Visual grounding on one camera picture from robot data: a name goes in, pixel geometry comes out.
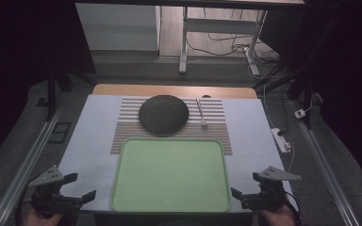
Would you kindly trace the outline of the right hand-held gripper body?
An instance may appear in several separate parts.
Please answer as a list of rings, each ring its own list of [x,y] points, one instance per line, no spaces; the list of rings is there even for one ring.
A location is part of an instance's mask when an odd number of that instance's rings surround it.
[[[297,213],[297,210],[287,199],[288,193],[284,189],[283,182],[300,181],[302,177],[272,166],[258,173],[263,177],[263,180],[259,182],[260,192],[243,194],[241,207],[252,211],[268,210],[275,212],[285,205],[293,213]]]

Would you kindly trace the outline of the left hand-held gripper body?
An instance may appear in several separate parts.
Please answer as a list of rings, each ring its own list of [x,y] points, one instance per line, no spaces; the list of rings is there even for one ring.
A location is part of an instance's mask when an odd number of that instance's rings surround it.
[[[65,197],[60,194],[63,175],[56,166],[32,180],[28,186],[34,188],[31,196],[32,207],[44,217],[55,214],[76,215],[82,207],[81,198]]]

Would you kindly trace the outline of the person's left hand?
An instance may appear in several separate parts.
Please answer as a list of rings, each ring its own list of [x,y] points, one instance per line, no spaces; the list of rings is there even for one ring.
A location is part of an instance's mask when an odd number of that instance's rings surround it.
[[[53,215],[50,218],[45,218],[34,209],[31,209],[23,220],[23,226],[58,226],[62,218],[62,215]]]

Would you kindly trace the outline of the person's right hand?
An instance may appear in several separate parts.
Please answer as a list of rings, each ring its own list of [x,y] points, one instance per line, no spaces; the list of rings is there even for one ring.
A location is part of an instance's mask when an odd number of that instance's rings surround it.
[[[260,215],[266,220],[269,226],[296,226],[293,213],[285,205],[275,212],[262,210],[260,211]]]

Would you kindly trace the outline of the white power strip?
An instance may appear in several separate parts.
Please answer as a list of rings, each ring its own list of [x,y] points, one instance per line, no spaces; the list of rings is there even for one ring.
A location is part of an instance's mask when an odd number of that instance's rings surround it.
[[[291,144],[285,140],[283,132],[279,128],[272,128],[271,133],[280,153],[290,153],[292,151]]]

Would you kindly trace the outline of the black floor pad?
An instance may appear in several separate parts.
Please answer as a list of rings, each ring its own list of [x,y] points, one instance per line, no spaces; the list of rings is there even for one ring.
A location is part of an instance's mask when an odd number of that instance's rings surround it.
[[[57,122],[48,139],[52,144],[63,144],[69,134],[71,127],[70,122]]]

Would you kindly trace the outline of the striped placemat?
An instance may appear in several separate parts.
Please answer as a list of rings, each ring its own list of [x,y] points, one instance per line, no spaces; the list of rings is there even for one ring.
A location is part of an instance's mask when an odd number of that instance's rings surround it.
[[[111,154],[119,154],[123,143],[132,137],[160,137],[146,130],[140,123],[139,110],[147,97],[125,96],[121,101],[120,113],[112,141]],[[201,98],[206,126],[201,124],[202,118],[195,98],[182,98],[189,108],[188,122],[177,132],[163,137],[216,139],[223,146],[223,152],[231,155],[231,143],[221,99]]]

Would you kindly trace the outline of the green plastic tray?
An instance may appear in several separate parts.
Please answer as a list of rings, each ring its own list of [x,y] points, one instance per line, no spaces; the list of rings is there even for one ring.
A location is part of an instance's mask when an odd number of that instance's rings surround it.
[[[129,213],[223,213],[230,187],[215,139],[130,138],[123,143],[111,207]]]

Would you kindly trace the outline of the dark round plate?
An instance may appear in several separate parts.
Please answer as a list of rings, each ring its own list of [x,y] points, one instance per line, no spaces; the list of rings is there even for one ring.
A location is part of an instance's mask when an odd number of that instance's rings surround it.
[[[189,119],[189,108],[172,95],[157,95],[140,107],[139,120],[144,128],[157,134],[179,131]]]

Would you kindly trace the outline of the white cabinet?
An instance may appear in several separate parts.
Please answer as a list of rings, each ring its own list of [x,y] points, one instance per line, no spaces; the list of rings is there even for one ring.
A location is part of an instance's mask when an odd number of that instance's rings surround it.
[[[157,51],[160,7],[75,4],[91,50]]]

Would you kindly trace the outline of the aluminium rail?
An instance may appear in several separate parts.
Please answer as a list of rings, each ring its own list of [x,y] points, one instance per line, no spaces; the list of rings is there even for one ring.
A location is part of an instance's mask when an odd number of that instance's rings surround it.
[[[60,105],[53,113],[49,113],[48,118],[43,120],[41,128],[33,134],[34,138],[25,149],[26,153],[22,163],[16,169],[5,194],[0,199],[0,226],[5,226],[16,205],[22,202],[23,190],[27,188],[31,172],[36,166],[62,110],[63,107]]]
[[[292,184],[298,198],[304,222],[310,226],[360,226],[356,212],[332,169],[317,137],[302,120],[293,115],[296,104],[287,102],[291,111],[288,137],[294,145],[292,172],[299,172],[303,180]]]

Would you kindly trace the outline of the white desk frame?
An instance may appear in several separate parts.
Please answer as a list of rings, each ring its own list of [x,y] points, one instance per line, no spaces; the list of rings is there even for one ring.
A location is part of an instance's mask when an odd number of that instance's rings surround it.
[[[266,10],[260,10],[254,21],[190,18],[188,16],[188,10],[188,7],[183,7],[182,42],[179,61],[180,74],[185,74],[187,71],[187,35],[188,33],[195,32],[250,36],[251,42],[248,47],[243,48],[243,53],[247,58],[250,73],[252,75],[259,75],[259,70],[255,63],[254,51],[262,25],[265,21]]]

